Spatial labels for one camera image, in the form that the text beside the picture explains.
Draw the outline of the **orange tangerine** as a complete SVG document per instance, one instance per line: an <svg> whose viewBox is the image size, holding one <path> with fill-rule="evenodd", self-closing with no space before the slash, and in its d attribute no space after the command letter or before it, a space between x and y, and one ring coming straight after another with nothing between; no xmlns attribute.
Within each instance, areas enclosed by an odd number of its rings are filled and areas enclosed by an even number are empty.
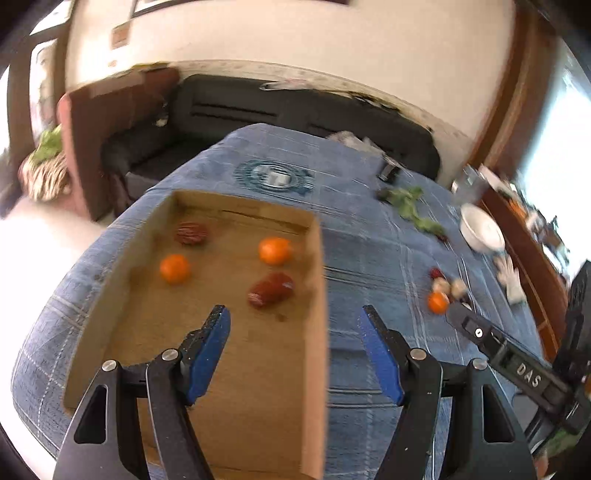
<svg viewBox="0 0 591 480"><path fill-rule="evenodd" d="M444 315L450 306L450 300L447 294L434 291L428 297L428 308L435 315Z"/></svg>
<svg viewBox="0 0 591 480"><path fill-rule="evenodd" d="M171 254L160 261L159 273L170 285L177 285L190 279L191 267L185 256Z"/></svg>
<svg viewBox="0 0 591 480"><path fill-rule="evenodd" d="M259 260L270 266L280 266L290 261L294 247L283 237L266 237L259 242Z"/></svg>

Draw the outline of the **beige cylinder cake piece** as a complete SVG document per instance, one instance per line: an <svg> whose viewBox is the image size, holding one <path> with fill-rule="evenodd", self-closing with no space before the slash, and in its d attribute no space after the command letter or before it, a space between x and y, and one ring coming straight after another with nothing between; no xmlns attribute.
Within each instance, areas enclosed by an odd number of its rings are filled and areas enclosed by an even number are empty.
<svg viewBox="0 0 591 480"><path fill-rule="evenodd" d="M450 293L455 300L460 301L468 295L468 286L461 278L456 278L451 282Z"/></svg>

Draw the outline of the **beige round cake piece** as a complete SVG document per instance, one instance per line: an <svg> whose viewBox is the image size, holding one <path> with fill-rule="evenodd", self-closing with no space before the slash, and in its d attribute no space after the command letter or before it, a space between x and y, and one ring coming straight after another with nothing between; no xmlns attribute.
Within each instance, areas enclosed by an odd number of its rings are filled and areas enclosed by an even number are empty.
<svg viewBox="0 0 591 480"><path fill-rule="evenodd" d="M451 294L451 283L444 277L435 278L432 282L432 291L446 296Z"/></svg>

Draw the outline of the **red date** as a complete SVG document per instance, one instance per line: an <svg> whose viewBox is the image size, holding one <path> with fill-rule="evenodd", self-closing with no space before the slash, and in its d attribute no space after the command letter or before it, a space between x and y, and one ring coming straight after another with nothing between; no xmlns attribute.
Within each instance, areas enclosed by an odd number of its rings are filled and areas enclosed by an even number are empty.
<svg viewBox="0 0 591 480"><path fill-rule="evenodd" d="M432 268L430 270L430 277L433 280L438 278L446 278L445 274L439 268Z"/></svg>
<svg viewBox="0 0 591 480"><path fill-rule="evenodd" d="M294 280L283 272L267 275L249 289L247 300L256 308L266 308L294 295Z"/></svg>
<svg viewBox="0 0 591 480"><path fill-rule="evenodd" d="M197 222L181 222L176 228L175 240L181 245L200 245L208 238L208 230Z"/></svg>

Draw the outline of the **brown wooden cabinet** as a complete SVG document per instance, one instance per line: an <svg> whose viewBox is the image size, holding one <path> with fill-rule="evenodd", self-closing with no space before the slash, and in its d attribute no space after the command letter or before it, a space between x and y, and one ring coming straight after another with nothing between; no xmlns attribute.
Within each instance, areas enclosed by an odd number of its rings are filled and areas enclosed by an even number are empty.
<svg viewBox="0 0 591 480"><path fill-rule="evenodd" d="M509 201L489 187L483 194L480 206L502 230L506 250L519 270L544 355L552 361L566 329L568 297L565 285Z"/></svg>

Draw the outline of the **white work glove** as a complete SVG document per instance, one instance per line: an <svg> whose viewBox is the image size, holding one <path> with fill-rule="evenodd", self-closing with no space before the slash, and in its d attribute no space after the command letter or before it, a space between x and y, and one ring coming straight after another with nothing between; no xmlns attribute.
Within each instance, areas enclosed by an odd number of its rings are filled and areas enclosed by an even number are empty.
<svg viewBox="0 0 591 480"><path fill-rule="evenodd" d="M525 302L527 297L512 258L507 254L499 255L493 258L493 262L497 269L497 280L505 290L508 303L516 305Z"/></svg>

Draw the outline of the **cardboard box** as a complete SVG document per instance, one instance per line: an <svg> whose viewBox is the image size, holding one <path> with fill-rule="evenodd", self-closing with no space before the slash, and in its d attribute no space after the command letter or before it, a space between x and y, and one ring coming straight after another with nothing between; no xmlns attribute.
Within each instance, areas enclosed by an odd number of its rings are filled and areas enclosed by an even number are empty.
<svg viewBox="0 0 591 480"><path fill-rule="evenodd" d="M164 197L88 315L58 479L318 479L328 304L310 212Z"/></svg>

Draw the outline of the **white bowl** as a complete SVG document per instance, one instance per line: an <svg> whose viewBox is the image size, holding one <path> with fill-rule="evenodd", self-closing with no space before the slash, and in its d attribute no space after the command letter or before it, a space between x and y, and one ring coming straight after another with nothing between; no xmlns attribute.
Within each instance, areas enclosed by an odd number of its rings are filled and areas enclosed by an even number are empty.
<svg viewBox="0 0 591 480"><path fill-rule="evenodd" d="M506 242L500 227L484 210L464 204L460 213L460 232L472 250L484 255L505 250Z"/></svg>

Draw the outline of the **blue plaid tablecloth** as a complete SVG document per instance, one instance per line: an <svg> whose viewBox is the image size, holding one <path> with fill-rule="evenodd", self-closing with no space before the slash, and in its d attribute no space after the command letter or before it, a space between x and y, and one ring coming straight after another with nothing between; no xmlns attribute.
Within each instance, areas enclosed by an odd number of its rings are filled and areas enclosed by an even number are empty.
<svg viewBox="0 0 591 480"><path fill-rule="evenodd" d="M374 196L380 159L328 139L256 124L198 154L130 206L84 252L49 298L23 344L11 388L17 414L56 455L69 425L62 405L67 371L106 276L148 215L176 190L204 190L286 204L322 223L329 299L329 433L325 477L370 479L386 452L398 414L378 392L356 330L356 314L373 305L407 341L437 359L465 363L476 347L431 314L428 273L438 267L463 279L476 309L522 342L542 350L532 313L510 305L493 262L474 253L448 206L448 190L405 172L399 182L423 191L419 211L438 221L449 241L417 231Z"/></svg>

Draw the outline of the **clear glass jar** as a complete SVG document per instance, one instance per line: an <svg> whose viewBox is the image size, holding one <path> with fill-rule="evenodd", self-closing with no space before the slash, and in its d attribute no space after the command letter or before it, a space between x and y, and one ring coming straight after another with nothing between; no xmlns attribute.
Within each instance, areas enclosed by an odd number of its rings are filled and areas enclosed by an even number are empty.
<svg viewBox="0 0 591 480"><path fill-rule="evenodd" d="M489 184L479 170L466 165L452 183L452 205L476 204Z"/></svg>

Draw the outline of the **green leafy vegetable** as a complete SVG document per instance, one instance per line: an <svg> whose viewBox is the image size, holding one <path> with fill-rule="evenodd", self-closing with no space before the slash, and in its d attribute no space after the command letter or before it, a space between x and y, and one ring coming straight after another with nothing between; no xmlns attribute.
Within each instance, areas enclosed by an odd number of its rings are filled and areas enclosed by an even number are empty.
<svg viewBox="0 0 591 480"><path fill-rule="evenodd" d="M448 236L445 228L436 220L419 215L417 203L422 196L421 187L382 188L375 192L377 200L396 208L399 215L404 220L411 222L418 231L432 235L442 243L447 243Z"/></svg>

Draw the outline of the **potted green plant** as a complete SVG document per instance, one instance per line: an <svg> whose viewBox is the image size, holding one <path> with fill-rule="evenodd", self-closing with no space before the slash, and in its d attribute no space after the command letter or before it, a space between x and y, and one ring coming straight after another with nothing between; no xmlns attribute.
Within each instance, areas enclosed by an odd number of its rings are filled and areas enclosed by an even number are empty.
<svg viewBox="0 0 591 480"><path fill-rule="evenodd" d="M60 125L41 134L37 148L21 163L18 178L33 201L49 202L71 193Z"/></svg>

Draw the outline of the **small black device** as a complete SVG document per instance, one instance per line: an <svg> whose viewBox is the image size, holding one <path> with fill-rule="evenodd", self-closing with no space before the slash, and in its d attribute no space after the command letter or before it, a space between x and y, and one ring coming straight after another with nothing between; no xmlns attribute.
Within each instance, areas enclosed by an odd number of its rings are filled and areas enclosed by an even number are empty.
<svg viewBox="0 0 591 480"><path fill-rule="evenodd" d="M393 184L397 180L403 167L391 157L384 155L377 177L384 183Z"/></svg>

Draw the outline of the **black sofa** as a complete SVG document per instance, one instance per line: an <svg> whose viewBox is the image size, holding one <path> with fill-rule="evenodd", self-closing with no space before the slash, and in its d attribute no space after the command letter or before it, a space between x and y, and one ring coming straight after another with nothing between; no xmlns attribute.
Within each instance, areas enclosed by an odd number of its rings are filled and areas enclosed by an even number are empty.
<svg viewBox="0 0 591 480"><path fill-rule="evenodd" d="M412 171L430 179L439 175L441 157L432 133L374 96L197 74L176 86L157 114L103 143L101 162L114 209L125 210L198 153L256 123L318 137L348 131Z"/></svg>

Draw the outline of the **framed wall painting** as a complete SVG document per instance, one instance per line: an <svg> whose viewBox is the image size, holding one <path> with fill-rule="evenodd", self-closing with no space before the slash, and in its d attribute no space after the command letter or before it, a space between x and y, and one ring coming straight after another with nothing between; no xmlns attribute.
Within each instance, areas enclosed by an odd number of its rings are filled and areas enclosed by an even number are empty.
<svg viewBox="0 0 591 480"><path fill-rule="evenodd" d="M133 0L130 10L130 18L156 12L161 9L190 3L192 0Z"/></svg>

